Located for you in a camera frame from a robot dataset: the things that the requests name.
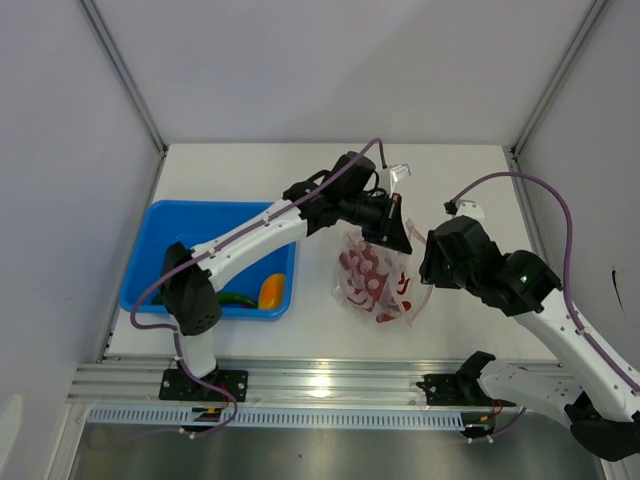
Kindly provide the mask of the red toy lobster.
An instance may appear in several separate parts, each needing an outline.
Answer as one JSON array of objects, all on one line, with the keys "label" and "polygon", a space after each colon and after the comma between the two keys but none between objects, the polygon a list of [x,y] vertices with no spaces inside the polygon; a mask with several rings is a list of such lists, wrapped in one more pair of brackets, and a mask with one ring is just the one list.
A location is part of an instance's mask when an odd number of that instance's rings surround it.
[{"label": "red toy lobster", "polygon": [[344,307],[378,324],[399,320],[409,314],[411,277],[403,255],[364,240],[347,238],[338,257],[334,297]]}]

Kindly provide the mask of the clear pink zip top bag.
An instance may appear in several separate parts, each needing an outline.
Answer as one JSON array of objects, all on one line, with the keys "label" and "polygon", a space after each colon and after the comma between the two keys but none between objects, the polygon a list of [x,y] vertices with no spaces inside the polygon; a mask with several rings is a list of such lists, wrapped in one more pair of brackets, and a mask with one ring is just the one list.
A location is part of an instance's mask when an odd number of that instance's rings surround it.
[{"label": "clear pink zip top bag", "polygon": [[344,234],[333,288],[342,307],[378,324],[414,324],[433,288],[423,285],[418,273],[417,253],[426,246],[426,238],[410,220],[405,228],[413,247],[411,255],[369,243],[357,230]]}]

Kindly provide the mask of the orange yellow toy mango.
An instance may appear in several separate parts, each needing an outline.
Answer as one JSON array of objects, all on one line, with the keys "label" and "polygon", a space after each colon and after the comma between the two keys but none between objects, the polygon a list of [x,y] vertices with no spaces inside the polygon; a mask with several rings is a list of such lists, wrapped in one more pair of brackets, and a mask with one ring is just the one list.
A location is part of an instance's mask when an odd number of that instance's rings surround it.
[{"label": "orange yellow toy mango", "polygon": [[258,308],[274,310],[279,308],[284,298],[286,277],[283,273],[274,273],[263,282],[259,297]]}]

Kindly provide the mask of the blue plastic bin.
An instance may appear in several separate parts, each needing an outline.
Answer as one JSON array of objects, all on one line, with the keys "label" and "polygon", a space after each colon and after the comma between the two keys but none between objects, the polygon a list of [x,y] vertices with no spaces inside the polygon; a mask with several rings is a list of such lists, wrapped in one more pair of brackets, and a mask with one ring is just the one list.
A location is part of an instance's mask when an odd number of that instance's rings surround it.
[{"label": "blue plastic bin", "polygon": [[[268,202],[161,200],[146,211],[119,292],[119,305],[128,312],[135,301],[161,276],[168,247],[181,242],[187,248],[215,239],[250,220],[270,206]],[[286,277],[279,308],[261,310],[222,305],[224,320],[276,321],[289,308],[293,295],[296,243],[279,248],[231,279],[221,292],[258,300],[261,286],[274,273]]]}]

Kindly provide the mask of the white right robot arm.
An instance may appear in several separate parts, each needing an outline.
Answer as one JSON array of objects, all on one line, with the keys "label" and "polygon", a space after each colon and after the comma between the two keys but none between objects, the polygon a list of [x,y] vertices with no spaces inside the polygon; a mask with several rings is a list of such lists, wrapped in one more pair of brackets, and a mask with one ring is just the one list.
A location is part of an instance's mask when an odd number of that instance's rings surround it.
[{"label": "white right robot arm", "polygon": [[567,287],[540,257],[501,253],[479,221],[461,215],[428,232],[420,276],[438,289],[465,290],[514,319],[573,377],[563,383],[477,351],[455,374],[464,401],[505,400],[531,409],[609,462],[638,453],[639,373],[588,321],[573,316]]}]

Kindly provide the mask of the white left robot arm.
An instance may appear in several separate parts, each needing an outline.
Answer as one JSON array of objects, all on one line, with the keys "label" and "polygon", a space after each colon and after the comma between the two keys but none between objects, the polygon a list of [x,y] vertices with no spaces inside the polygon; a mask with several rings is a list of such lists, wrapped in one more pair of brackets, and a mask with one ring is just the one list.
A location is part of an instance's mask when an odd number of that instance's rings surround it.
[{"label": "white left robot arm", "polygon": [[281,199],[228,233],[191,248],[180,242],[168,247],[159,293],[177,323],[177,355],[187,368],[182,388],[197,400],[215,392],[213,328],[222,316],[220,292],[273,251],[345,221],[374,245],[411,253],[402,197],[395,190],[409,175],[406,164],[376,167],[349,151],[332,169],[294,183]]}]

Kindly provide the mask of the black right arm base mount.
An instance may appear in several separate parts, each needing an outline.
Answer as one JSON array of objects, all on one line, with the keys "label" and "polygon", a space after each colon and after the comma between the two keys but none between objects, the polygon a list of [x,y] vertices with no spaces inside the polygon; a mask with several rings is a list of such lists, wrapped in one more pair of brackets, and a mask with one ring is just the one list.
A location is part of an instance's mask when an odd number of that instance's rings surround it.
[{"label": "black right arm base mount", "polygon": [[430,406],[490,407],[492,400],[476,380],[457,374],[426,374],[415,383]]}]

